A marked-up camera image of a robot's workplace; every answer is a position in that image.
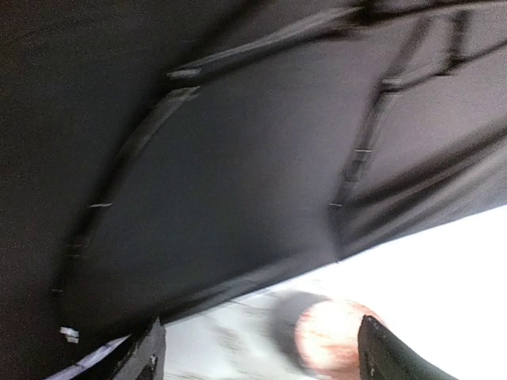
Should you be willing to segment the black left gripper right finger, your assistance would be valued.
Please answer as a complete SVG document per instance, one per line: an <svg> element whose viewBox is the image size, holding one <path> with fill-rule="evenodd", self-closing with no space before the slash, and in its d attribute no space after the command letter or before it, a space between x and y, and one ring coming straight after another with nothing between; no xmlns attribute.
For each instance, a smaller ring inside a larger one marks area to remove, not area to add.
<svg viewBox="0 0 507 380"><path fill-rule="evenodd" d="M456 380L371 315L362 318L357 343L361 380Z"/></svg>

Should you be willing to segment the lavender folding umbrella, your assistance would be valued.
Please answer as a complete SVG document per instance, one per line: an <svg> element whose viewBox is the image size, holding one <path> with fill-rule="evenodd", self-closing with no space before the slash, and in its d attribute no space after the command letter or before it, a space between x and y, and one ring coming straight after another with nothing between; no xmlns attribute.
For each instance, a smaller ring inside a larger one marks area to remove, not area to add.
<svg viewBox="0 0 507 380"><path fill-rule="evenodd" d="M506 203L503 1L4 1L1 376Z"/></svg>

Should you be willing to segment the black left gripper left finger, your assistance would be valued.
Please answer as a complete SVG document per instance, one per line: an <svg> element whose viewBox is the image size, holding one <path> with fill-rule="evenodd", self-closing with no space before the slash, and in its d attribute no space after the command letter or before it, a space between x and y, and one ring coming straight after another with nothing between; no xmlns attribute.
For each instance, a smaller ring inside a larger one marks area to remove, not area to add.
<svg viewBox="0 0 507 380"><path fill-rule="evenodd" d="M166 332L156 318L86 370L85 379L163 379L165 353Z"/></svg>

